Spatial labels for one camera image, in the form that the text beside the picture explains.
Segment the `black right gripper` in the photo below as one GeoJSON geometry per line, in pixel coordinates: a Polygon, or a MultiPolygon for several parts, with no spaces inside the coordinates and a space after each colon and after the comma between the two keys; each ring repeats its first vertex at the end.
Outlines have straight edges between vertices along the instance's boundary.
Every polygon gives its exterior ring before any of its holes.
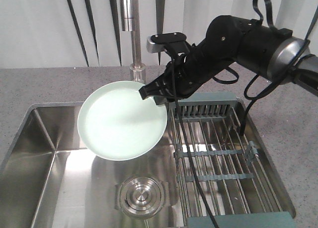
{"type": "Polygon", "coordinates": [[[142,100],[154,96],[158,106],[167,103],[166,98],[188,98],[223,69],[224,59],[210,54],[206,44],[200,43],[168,63],[164,73],[142,86],[139,93],[142,100]]]}

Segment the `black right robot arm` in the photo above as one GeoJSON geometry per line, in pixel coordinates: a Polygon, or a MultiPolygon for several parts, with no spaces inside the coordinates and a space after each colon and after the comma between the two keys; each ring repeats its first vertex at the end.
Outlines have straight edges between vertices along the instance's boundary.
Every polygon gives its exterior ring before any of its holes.
{"type": "Polygon", "coordinates": [[[163,74],[139,92],[142,98],[188,98],[229,65],[238,63],[269,81],[293,82],[317,94],[318,59],[303,45],[304,40],[294,37],[289,29],[271,29],[255,19],[221,15],[210,23],[204,40],[196,46],[180,32],[149,37],[147,50],[166,51],[171,61],[163,74]]]}

